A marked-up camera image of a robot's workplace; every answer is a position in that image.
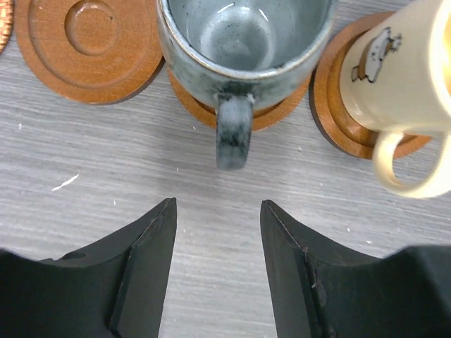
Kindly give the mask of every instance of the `wooden coaster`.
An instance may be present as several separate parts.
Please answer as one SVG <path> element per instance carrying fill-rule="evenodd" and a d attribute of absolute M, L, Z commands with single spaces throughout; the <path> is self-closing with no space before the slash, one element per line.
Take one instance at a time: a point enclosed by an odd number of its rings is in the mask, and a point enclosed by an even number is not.
<path fill-rule="evenodd" d="M 358 158 L 372 159 L 378 133 L 359 125 L 349 115 L 341 98 L 340 71 L 347 52 L 365 32 L 383 22 L 393 12 L 364 17 L 340 32 L 328 45 L 310 85 L 310 107 L 323 136 L 339 150 Z M 425 136 L 406 136 L 395 158 L 419 150 L 431 140 Z"/>
<path fill-rule="evenodd" d="M 175 95 L 178 97 L 182 105 L 200 122 L 216 129 L 216 113 L 214 108 L 206 106 L 192 97 L 190 93 L 188 93 L 186 89 L 183 88 L 182 85 L 176 80 L 169 69 L 168 74 Z M 259 130 L 264 130 L 289 116 L 307 93 L 309 82 L 310 77 L 305 80 L 302 86 L 297 88 L 293 94 L 279 104 L 267 109 L 255 111 L 252 131 L 256 132 Z"/>
<path fill-rule="evenodd" d="M 155 0 L 20 0 L 16 35 L 48 88 L 87 104 L 136 95 L 163 60 Z"/>
<path fill-rule="evenodd" d="M 0 1 L 0 53 L 5 49 L 11 37 L 14 21 L 13 0 Z"/>

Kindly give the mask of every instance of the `mug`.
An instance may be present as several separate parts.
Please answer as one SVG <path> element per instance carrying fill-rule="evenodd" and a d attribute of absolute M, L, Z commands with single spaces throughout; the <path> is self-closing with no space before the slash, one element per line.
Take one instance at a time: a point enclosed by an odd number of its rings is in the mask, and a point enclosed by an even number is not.
<path fill-rule="evenodd" d="M 451 190 L 451 0 L 416 0 L 362 35 L 345 57 L 340 92 L 357 123 L 379 133 L 373 168 L 393 194 Z M 432 173 L 407 184 L 393 172 L 406 134 L 441 138 Z"/>
<path fill-rule="evenodd" d="M 157 0 L 174 77 L 216 110 L 219 169 L 245 166 L 254 111 L 290 96 L 316 66 L 338 0 Z"/>

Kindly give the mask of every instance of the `gray wood-grain table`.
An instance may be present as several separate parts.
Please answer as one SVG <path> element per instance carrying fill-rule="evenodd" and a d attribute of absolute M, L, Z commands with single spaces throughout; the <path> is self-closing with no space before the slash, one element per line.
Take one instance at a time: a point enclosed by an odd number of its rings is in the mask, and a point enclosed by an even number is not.
<path fill-rule="evenodd" d="M 342 0 L 334 32 L 408 2 Z M 274 338 L 262 200 L 375 256 L 451 242 L 451 194 L 409 200 L 387 193 L 369 161 L 321 136 L 307 97 L 289 118 L 253 134 L 243 171 L 217 171 L 214 144 L 214 130 L 176 99 L 166 68 L 129 101 L 87 106 L 46 88 L 13 36 L 0 56 L 0 247 L 59 258 L 174 196 L 178 234 L 160 337 Z M 419 179 L 437 152 L 431 142 L 397 161 L 396 171 Z"/>

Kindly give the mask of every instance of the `gray speckled mug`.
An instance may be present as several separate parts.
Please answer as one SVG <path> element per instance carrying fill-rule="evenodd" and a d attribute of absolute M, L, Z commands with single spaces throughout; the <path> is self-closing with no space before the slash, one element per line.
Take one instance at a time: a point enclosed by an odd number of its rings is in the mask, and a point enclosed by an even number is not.
<path fill-rule="evenodd" d="M 338 0 L 156 0 L 179 83 L 216 109 L 216 162 L 245 166 L 253 111 L 290 96 L 326 46 Z"/>

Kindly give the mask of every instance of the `printed drawing on mug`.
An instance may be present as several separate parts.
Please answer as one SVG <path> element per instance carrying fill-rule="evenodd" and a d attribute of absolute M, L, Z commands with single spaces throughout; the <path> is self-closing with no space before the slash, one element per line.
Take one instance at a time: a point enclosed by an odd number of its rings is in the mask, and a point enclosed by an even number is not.
<path fill-rule="evenodd" d="M 368 79 L 370 83 L 374 83 L 377 80 L 387 54 L 395 53 L 402 44 L 401 34 L 394 38 L 391 37 L 391 34 L 391 27 L 387 27 L 368 43 L 362 53 L 359 65 L 352 69 L 353 82 L 356 82 L 357 79 Z"/>

